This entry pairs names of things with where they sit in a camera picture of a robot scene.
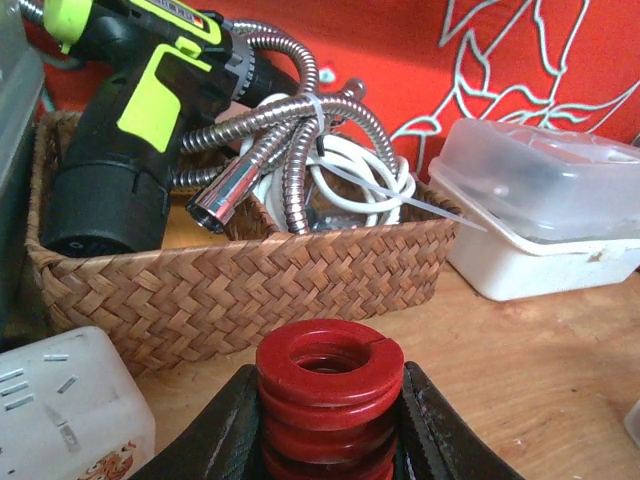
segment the coil spring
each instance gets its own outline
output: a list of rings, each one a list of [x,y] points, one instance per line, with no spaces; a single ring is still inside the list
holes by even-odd
[[[400,347],[342,320],[281,327],[258,347],[262,452],[276,479],[390,480]]]

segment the red fabric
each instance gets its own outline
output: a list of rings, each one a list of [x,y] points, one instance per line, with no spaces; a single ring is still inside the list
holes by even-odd
[[[550,97],[554,76],[543,68],[539,47],[543,31],[549,66],[564,72],[549,107],[549,110],[555,108],[549,120],[558,128],[586,131],[615,109],[594,133],[631,142],[640,132],[640,42],[637,41],[640,2],[501,0],[491,3],[478,0],[220,0],[215,3],[194,0],[192,5],[218,10],[229,18],[268,21],[289,31],[312,49],[320,67],[329,65],[335,70],[337,81],[325,87],[328,90],[339,88],[351,76],[362,78],[368,88],[366,103],[390,133],[416,116],[433,114],[447,98],[455,88],[452,72],[465,42],[469,48],[460,61],[461,74],[470,88],[481,89],[485,70],[471,47],[477,45],[478,52],[486,51],[516,18],[512,28],[487,56],[486,64],[491,69],[487,91],[501,94],[509,86],[523,85],[541,99]],[[485,8],[473,12],[485,4]],[[448,29],[447,11],[450,12]],[[576,28],[581,13],[582,21]],[[443,32],[452,30],[451,38],[439,47]],[[575,36],[563,68],[561,57],[572,30]],[[49,51],[54,46],[32,28],[29,36]],[[59,72],[47,67],[46,72],[47,84],[59,108],[82,109],[109,68],[90,65],[83,72]],[[492,103],[473,98],[463,90],[458,86],[459,103],[466,105],[468,114],[479,117]],[[625,92],[628,98],[623,96],[615,101]],[[584,108],[608,102],[610,105],[593,111]],[[544,105],[532,104],[521,91],[513,90],[502,95],[487,118],[499,119],[515,110],[543,108]],[[586,119],[572,124],[564,118],[567,114]],[[461,108],[452,97],[435,116],[442,132],[426,140],[425,162],[437,155],[451,123],[461,115]],[[415,128],[434,130],[436,123],[434,116],[431,117]],[[542,118],[532,118],[528,123],[538,124]],[[394,144],[399,153],[415,164],[418,137],[399,138]]]

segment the hose nut fitting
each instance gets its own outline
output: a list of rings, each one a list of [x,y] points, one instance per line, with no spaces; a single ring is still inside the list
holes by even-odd
[[[254,163],[237,157],[209,186],[196,193],[187,203],[187,211],[198,225],[218,231],[235,213],[260,176]]]

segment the plastic container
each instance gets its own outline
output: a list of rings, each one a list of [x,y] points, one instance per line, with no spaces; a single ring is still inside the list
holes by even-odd
[[[640,149],[629,145],[462,119],[429,172],[536,243],[640,237]]]
[[[155,421],[107,335],[84,327],[0,355],[0,478],[125,480]]]
[[[439,169],[430,186],[445,193],[487,232],[460,226],[449,261],[482,295],[505,301],[624,281],[640,265],[640,239],[536,243],[457,188]]]
[[[44,82],[42,62],[27,42],[17,0],[0,0],[0,45],[1,338],[26,256],[33,116]]]

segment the wooden table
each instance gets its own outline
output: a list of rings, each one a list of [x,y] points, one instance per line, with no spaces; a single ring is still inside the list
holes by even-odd
[[[211,240],[180,232],[167,244]],[[640,478],[640,449],[623,426],[640,399],[640,275],[611,287],[495,303],[447,266],[426,305],[363,323],[400,343],[406,359],[526,478]],[[238,367],[253,363],[254,353],[138,378],[156,418],[158,451]]]

